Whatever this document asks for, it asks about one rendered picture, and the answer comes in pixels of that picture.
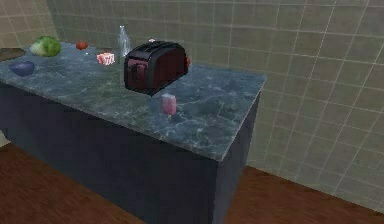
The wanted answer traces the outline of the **pink ice lolly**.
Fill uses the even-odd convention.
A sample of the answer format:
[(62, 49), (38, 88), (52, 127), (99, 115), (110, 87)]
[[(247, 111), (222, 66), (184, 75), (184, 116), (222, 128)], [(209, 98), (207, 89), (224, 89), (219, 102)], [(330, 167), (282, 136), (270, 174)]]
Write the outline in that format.
[(163, 94), (161, 96), (161, 107), (164, 114), (169, 116), (174, 115), (177, 108), (176, 97), (171, 94)]

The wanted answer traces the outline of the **dark red toaster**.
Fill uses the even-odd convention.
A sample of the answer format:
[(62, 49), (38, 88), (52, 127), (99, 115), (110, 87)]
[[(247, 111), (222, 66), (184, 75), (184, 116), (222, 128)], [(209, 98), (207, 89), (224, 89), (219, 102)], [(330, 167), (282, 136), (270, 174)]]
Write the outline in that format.
[(147, 42), (126, 55), (124, 85), (128, 90), (153, 96), (187, 73), (186, 51), (179, 43)]

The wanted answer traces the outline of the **dark counter with marble top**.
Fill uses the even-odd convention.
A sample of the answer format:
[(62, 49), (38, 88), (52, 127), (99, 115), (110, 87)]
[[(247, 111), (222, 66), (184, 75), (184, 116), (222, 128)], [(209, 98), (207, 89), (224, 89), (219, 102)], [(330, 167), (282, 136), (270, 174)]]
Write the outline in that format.
[(224, 224), (246, 164), (264, 77), (192, 64), (159, 95), (67, 43), (16, 75), (0, 62), (0, 131), (146, 224)]

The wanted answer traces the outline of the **clear glass bottle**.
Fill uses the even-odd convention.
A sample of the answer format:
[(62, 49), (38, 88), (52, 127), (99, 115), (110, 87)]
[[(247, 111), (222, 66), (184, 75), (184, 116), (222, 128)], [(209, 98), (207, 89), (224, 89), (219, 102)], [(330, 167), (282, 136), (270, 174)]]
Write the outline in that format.
[(119, 29), (120, 31), (118, 43), (120, 46), (120, 55), (125, 57), (131, 51), (131, 42), (129, 36), (126, 33), (125, 26), (120, 25)]

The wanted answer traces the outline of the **green lettuce head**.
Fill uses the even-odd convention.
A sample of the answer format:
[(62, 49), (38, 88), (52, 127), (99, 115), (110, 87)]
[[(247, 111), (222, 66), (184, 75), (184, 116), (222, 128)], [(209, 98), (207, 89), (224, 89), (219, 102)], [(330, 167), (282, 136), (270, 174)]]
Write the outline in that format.
[(40, 36), (31, 44), (30, 51), (37, 56), (54, 57), (60, 53), (61, 44), (52, 36)]

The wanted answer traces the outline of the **dark blue bowl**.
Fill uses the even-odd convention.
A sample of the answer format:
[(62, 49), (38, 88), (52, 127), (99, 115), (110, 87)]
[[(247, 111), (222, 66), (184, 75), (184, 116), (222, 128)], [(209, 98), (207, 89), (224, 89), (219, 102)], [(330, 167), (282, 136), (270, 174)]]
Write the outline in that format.
[(20, 77), (26, 77), (33, 74), (35, 64), (30, 61), (17, 62), (9, 65), (9, 69)]

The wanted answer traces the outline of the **dark brown round plate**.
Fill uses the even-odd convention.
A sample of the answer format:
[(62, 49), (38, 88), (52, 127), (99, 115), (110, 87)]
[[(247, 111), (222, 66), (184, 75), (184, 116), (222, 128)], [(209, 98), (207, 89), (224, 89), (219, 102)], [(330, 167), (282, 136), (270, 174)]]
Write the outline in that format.
[(21, 48), (0, 48), (0, 62), (12, 60), (26, 54)]

